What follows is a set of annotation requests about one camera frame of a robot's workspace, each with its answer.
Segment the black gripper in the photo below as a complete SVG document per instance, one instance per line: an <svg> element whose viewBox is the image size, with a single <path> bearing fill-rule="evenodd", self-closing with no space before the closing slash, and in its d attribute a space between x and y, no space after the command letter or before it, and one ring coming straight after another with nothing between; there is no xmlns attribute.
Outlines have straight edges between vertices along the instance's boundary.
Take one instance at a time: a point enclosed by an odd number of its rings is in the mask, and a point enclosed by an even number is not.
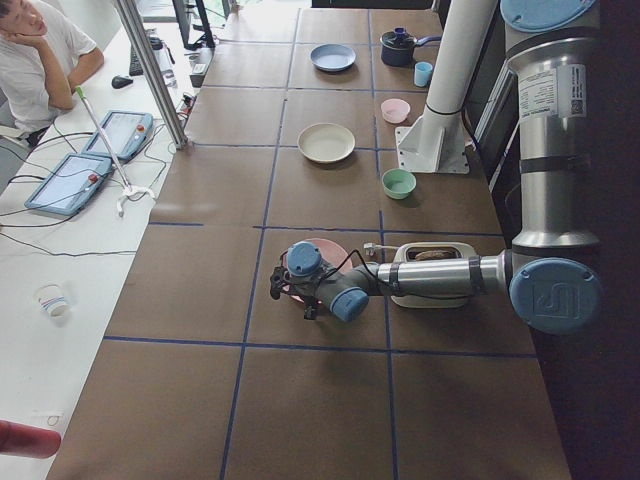
<svg viewBox="0 0 640 480"><path fill-rule="evenodd" d="M299 295L298 298L304 303L303 318L315 321L318 314L319 300L310 295Z"/></svg>

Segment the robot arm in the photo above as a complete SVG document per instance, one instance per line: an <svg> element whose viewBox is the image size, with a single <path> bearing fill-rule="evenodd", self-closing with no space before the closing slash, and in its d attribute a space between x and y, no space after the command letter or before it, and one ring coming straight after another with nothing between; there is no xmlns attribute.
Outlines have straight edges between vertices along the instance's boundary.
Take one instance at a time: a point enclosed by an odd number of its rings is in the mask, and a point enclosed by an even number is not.
<svg viewBox="0 0 640 480"><path fill-rule="evenodd" d="M398 164L413 173L460 173L460 112L495 15L505 23L508 72L518 88L520 233L510 249L455 258L410 259L403 245L390 263L350 271L325 260L312 241L288 248L270 278L273 298L295 296L314 319L325 306L354 320L373 296L408 308L446 308L496 291L516 314L549 334L569 334L598 316L603 288L590 265L599 245L581 219L590 167L580 146L587 122L586 63L599 28L595 1L454 1L422 115L396 131Z"/></svg>

